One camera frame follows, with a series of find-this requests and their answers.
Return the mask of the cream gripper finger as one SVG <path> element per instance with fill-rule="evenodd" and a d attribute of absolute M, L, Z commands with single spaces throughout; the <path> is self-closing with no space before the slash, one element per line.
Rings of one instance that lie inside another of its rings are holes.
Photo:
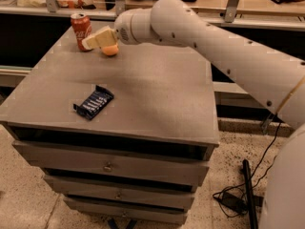
<path fill-rule="evenodd" d="M 105 26 L 82 40 L 82 45 L 87 50 L 113 46 L 117 43 L 115 31 Z"/>

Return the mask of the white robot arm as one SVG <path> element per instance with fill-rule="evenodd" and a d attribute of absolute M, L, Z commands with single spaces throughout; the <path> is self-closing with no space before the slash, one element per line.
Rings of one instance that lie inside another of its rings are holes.
<path fill-rule="evenodd" d="M 209 24 L 181 0 L 127 10 L 82 45 L 90 50 L 118 41 L 190 47 L 294 129 L 268 175 L 258 229 L 305 229 L 304 62 Z"/>

